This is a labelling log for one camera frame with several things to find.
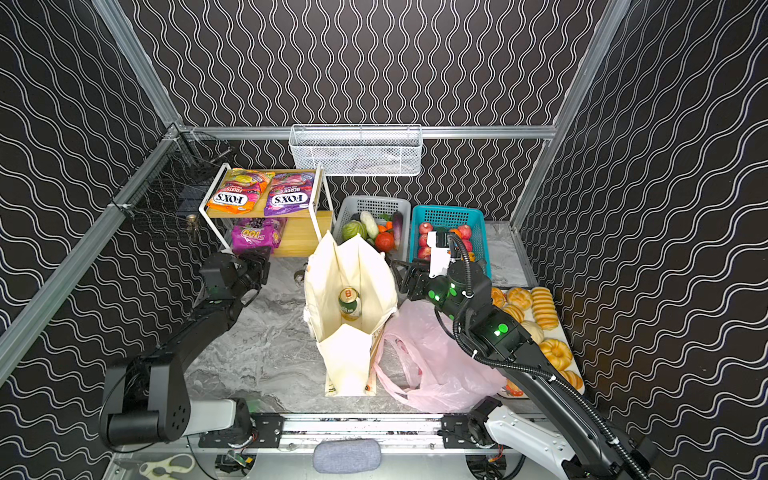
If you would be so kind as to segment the magenta Lot 100 candy bag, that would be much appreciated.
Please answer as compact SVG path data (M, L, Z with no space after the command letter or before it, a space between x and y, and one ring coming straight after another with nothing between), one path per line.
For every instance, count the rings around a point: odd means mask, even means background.
M284 218L250 218L238 222L232 230L232 250L240 253L258 248L277 249L283 238Z

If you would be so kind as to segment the cream canvas tote bag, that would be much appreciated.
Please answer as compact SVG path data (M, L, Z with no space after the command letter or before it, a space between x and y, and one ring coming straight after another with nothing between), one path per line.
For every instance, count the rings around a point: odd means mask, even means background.
M378 344L398 308L385 256L359 235L339 244L326 233L308 259L304 291L304 320L326 369L325 394L374 395Z

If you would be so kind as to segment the green drink can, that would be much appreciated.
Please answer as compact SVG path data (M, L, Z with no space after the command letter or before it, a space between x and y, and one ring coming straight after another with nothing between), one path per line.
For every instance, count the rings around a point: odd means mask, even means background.
M359 292L352 287L344 287L338 295L338 306L342 318L356 321L362 316L362 304Z

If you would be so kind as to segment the purple Fox's candy bag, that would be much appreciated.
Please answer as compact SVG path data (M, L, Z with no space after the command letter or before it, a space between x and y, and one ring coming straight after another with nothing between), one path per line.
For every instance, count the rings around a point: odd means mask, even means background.
M267 193L264 216L282 217L307 210L314 181L311 172L276 174Z

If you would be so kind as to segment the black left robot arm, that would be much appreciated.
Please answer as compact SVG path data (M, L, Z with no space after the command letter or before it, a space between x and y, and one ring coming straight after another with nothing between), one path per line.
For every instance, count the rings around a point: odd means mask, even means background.
M189 433L193 412L185 372L237 322L245 294L266 285L272 249L217 252L203 264L205 298L181 329L155 349L110 365L105 374L99 436L110 449L172 442Z

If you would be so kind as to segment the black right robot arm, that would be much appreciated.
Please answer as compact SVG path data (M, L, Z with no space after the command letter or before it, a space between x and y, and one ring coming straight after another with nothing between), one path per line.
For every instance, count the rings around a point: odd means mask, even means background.
M658 450L610 424L545 357L530 333L494 305L492 282L455 233L440 232L448 253L443 273L431 260L389 260L395 284L410 300L433 305L441 328L473 361L518 386L552 424L547 429L490 397L468 414L470 441L509 447L558 479L646 479Z

